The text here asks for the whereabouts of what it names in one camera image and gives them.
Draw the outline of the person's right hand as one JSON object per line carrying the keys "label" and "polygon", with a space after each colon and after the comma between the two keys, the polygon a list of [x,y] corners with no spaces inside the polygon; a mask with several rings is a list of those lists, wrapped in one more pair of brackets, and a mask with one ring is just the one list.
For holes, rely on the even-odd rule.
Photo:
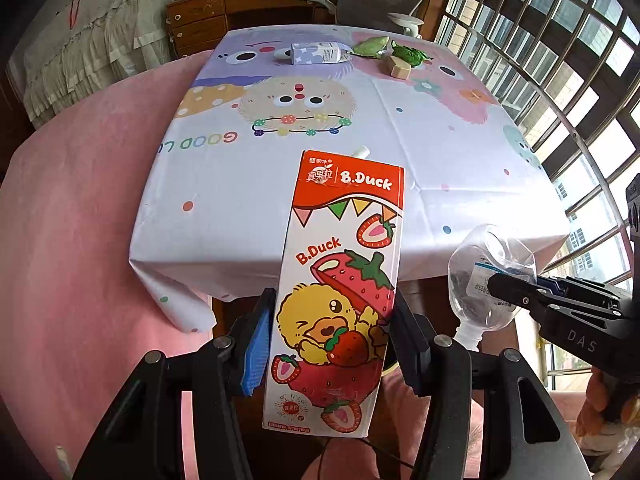
{"label": "person's right hand", "polygon": [[[578,438],[600,434],[604,425],[603,411],[607,405],[608,392],[603,382],[603,373],[593,367],[586,400],[577,417],[575,434]],[[639,396],[632,396],[624,403],[620,421],[625,426],[639,425]]]}

